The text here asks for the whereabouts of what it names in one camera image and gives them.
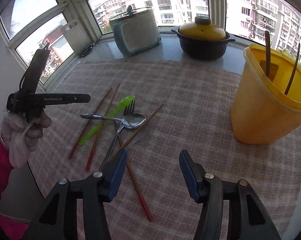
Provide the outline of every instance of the wooden chopstick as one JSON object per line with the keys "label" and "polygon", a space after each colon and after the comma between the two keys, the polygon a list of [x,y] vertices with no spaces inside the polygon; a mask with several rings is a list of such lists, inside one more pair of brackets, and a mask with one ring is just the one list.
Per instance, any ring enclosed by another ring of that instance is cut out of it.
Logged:
{"label": "wooden chopstick", "polygon": [[265,31],[266,68],[265,75],[269,78],[271,71],[271,39],[269,31]]}
{"label": "wooden chopstick", "polygon": [[145,122],[132,134],[131,137],[129,137],[126,142],[120,147],[121,149],[124,149],[129,143],[135,138],[137,134],[144,128],[144,126],[154,117],[155,114],[158,113],[158,111],[163,107],[164,105],[159,106],[149,117],[146,118]]}
{"label": "wooden chopstick", "polygon": [[[119,85],[120,84],[118,84],[118,86],[116,87],[116,90],[115,90],[115,92],[114,92],[114,94],[113,94],[113,96],[112,96],[112,98],[111,98],[111,100],[110,100],[110,102],[108,104],[108,107],[107,107],[107,109],[105,111],[104,116],[108,115],[109,109],[111,108],[111,105],[113,104],[114,98],[115,98],[117,90],[119,88]],[[101,131],[103,130],[104,123],[105,123],[105,120],[102,120],[101,123],[100,123],[100,128],[99,128],[99,130],[98,130],[98,132],[96,134],[96,138],[95,138],[94,143],[92,145],[92,150],[91,150],[91,152],[89,154],[89,158],[88,158],[87,165],[86,165],[86,171],[89,171],[90,165],[92,164],[92,158],[94,157],[95,149],[96,149],[96,145],[97,145],[97,141],[98,141],[98,139],[100,137]]]}
{"label": "wooden chopstick", "polygon": [[[111,90],[112,90],[112,88],[110,88],[110,89],[107,91],[106,95],[104,95],[104,97],[102,98],[102,100],[101,100],[101,101],[99,102],[99,104],[97,105],[97,107],[96,107],[96,109],[95,109],[95,111],[94,111],[93,114],[95,114],[95,113],[98,111],[98,109],[101,107],[102,103],[104,102],[105,98],[108,96],[108,94],[109,94],[109,92],[110,92]],[[79,144],[79,141],[80,141],[80,139],[83,137],[83,135],[84,135],[84,133],[85,133],[85,131],[86,131],[86,129],[87,129],[89,123],[91,122],[91,120],[92,120],[92,119],[88,119],[88,120],[87,120],[86,125],[84,126],[84,128],[83,128],[82,131],[81,131],[81,133],[79,134],[78,139],[76,140],[76,142],[75,142],[75,144],[74,144],[74,146],[73,146],[73,148],[72,148],[72,150],[70,151],[70,154],[69,154],[69,156],[68,156],[68,159],[69,159],[69,160],[73,157],[74,152],[75,152],[75,150],[76,150],[76,148],[77,148],[77,146],[78,146],[78,144]]]}
{"label": "wooden chopstick", "polygon": [[[114,121],[114,128],[115,128],[115,130],[117,131],[118,128],[116,127],[115,121]],[[118,142],[119,142],[119,146],[121,147],[121,146],[123,145],[123,142],[122,142],[122,140],[121,140],[121,138],[120,138],[119,135],[118,135]],[[145,212],[145,215],[146,215],[148,221],[149,221],[149,222],[152,222],[152,221],[153,221],[152,214],[150,213],[149,208],[148,208],[148,206],[147,206],[147,203],[146,203],[146,201],[145,201],[145,199],[144,199],[144,196],[143,196],[143,194],[142,194],[142,192],[141,192],[141,190],[140,190],[140,187],[139,187],[139,185],[138,185],[138,182],[137,182],[135,173],[134,173],[134,171],[132,170],[132,166],[131,166],[130,159],[129,159],[128,155],[127,155],[126,167],[127,167],[127,169],[128,169],[129,175],[131,176],[132,183],[133,183],[134,189],[135,189],[135,191],[136,191],[136,193],[137,193],[137,195],[138,195],[138,199],[139,199],[139,202],[140,202],[140,204],[141,204],[141,207],[143,208],[143,210],[144,210],[144,212]]]}
{"label": "wooden chopstick", "polygon": [[295,75],[295,71],[296,71],[297,63],[298,63],[298,57],[299,57],[299,49],[300,49],[300,47],[301,47],[301,44],[299,43],[298,44],[298,50],[297,50],[297,56],[296,56],[295,64],[294,64],[294,67],[293,67],[293,71],[292,71],[291,77],[289,79],[289,83],[287,84],[286,90],[284,92],[284,94],[286,96],[289,93],[290,86],[292,85],[292,82],[293,82],[293,79],[294,79],[294,75]]}

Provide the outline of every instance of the rice cooker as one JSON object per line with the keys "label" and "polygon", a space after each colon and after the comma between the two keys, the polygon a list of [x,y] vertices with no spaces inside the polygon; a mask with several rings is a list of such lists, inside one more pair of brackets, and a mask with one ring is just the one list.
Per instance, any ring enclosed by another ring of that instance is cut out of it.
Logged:
{"label": "rice cooker", "polygon": [[119,51],[130,56],[161,43],[156,19],[151,7],[132,9],[109,20]]}

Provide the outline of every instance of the hand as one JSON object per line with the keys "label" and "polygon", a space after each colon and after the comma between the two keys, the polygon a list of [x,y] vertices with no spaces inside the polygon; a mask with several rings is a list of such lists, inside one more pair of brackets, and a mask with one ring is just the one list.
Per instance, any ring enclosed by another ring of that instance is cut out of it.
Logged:
{"label": "hand", "polygon": [[43,128],[51,125],[52,120],[44,110],[40,117],[27,123],[21,114],[8,112],[0,126],[0,135],[9,148],[9,161],[14,168],[26,165],[31,152],[36,149],[39,138],[43,137]]}

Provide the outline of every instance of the blue gripper pad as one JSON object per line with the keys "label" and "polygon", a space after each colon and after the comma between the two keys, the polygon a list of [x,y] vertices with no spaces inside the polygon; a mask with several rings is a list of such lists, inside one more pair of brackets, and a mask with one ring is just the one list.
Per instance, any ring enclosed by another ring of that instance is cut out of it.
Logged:
{"label": "blue gripper pad", "polygon": [[197,203],[200,198],[198,183],[183,151],[179,154],[179,166],[182,170],[190,197]]}
{"label": "blue gripper pad", "polygon": [[112,201],[113,198],[116,197],[126,167],[127,152],[125,149],[120,149],[120,151],[122,151],[121,157],[119,158],[119,161],[117,162],[117,166],[109,181],[109,191],[108,191],[109,201]]}

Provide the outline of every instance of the green plastic spoon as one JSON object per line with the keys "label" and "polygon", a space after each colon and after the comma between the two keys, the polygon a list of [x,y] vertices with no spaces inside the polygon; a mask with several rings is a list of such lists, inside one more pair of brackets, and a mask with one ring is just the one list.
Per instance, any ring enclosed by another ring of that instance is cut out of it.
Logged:
{"label": "green plastic spoon", "polygon": [[[135,100],[135,96],[127,96],[125,98],[123,98],[117,105],[117,107],[115,108],[114,111],[112,111],[110,114],[108,114],[107,117],[113,117],[115,114],[117,114],[120,110],[122,110],[123,108],[125,108],[126,106],[129,106],[130,103]],[[95,132],[98,131],[98,129],[100,128],[100,124],[95,126],[93,129],[90,130],[90,132],[88,134],[86,134],[80,141],[79,141],[79,145],[82,146],[84,144],[84,142],[86,142]]]}

